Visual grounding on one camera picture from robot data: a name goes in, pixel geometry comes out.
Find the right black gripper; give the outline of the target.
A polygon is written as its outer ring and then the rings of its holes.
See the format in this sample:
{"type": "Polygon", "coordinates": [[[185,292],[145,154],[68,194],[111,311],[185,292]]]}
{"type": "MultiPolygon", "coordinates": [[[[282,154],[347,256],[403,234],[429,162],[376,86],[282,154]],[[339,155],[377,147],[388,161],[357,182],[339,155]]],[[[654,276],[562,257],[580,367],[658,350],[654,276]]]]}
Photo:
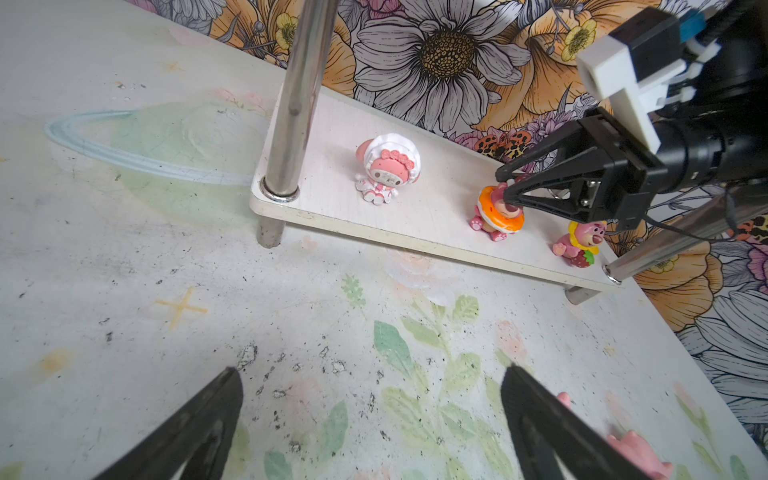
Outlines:
{"type": "Polygon", "coordinates": [[[598,107],[500,166],[494,178],[506,184],[508,204],[626,231],[639,226],[666,175],[654,154],[598,107]],[[526,170],[550,155],[547,168],[526,170]]]}

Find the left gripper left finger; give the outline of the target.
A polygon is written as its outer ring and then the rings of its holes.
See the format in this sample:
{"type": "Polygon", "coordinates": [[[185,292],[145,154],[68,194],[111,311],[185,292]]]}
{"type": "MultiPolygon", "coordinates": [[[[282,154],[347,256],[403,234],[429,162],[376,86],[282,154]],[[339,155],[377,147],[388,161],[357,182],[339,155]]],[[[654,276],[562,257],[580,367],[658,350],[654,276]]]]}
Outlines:
{"type": "Polygon", "coordinates": [[[99,479],[220,479],[243,403],[239,371],[225,368],[99,479]]]}

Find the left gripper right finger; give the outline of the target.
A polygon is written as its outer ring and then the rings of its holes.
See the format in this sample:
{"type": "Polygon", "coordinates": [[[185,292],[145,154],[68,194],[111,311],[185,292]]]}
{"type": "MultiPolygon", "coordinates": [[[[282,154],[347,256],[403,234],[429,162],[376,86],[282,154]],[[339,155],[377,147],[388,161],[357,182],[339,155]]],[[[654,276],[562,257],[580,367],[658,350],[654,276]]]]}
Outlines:
{"type": "Polygon", "coordinates": [[[507,368],[500,396],[525,479],[647,477],[522,367],[507,368]]]}

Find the pink bear yellow flower toy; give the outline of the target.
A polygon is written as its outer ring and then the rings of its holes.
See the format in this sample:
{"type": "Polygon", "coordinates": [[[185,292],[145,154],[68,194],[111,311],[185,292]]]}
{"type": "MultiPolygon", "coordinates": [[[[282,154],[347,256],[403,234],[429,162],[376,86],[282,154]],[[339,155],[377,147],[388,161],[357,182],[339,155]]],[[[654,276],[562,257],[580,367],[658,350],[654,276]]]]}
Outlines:
{"type": "Polygon", "coordinates": [[[599,254],[606,226],[605,221],[590,223],[571,221],[567,233],[552,245],[551,251],[573,267],[588,268],[595,263],[599,254]]]}

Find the pink bear orange donut toy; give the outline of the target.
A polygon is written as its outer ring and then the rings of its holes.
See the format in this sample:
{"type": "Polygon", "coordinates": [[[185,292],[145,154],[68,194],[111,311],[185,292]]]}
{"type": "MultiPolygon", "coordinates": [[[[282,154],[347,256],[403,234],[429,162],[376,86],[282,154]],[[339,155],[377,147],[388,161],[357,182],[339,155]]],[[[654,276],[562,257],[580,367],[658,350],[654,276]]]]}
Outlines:
{"type": "Polygon", "coordinates": [[[485,187],[478,196],[474,216],[468,222],[473,231],[487,234],[493,242],[505,240],[524,226],[523,208],[505,201],[507,187],[507,183],[485,187]]]}

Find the white hooded pink doll toy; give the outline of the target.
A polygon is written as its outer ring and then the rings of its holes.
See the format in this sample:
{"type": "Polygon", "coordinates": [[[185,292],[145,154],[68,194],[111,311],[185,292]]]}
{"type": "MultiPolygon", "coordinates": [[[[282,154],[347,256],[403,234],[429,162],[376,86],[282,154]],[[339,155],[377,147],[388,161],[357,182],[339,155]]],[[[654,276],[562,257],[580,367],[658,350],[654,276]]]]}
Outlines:
{"type": "Polygon", "coordinates": [[[373,205],[390,203],[398,189],[415,183],[422,172],[421,155],[408,138],[388,133],[363,142],[356,158],[364,174],[355,177],[355,188],[362,199],[373,205]]]}

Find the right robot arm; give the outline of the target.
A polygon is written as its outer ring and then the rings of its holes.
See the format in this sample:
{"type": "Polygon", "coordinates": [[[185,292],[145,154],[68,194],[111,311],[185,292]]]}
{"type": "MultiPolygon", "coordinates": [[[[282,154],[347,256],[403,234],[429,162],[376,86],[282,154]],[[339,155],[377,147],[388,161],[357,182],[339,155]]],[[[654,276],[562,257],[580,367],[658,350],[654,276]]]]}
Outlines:
{"type": "Polygon", "coordinates": [[[495,173],[506,202],[634,229],[660,194],[767,191],[767,45],[758,5],[646,8],[576,57],[595,108],[495,173]]]}

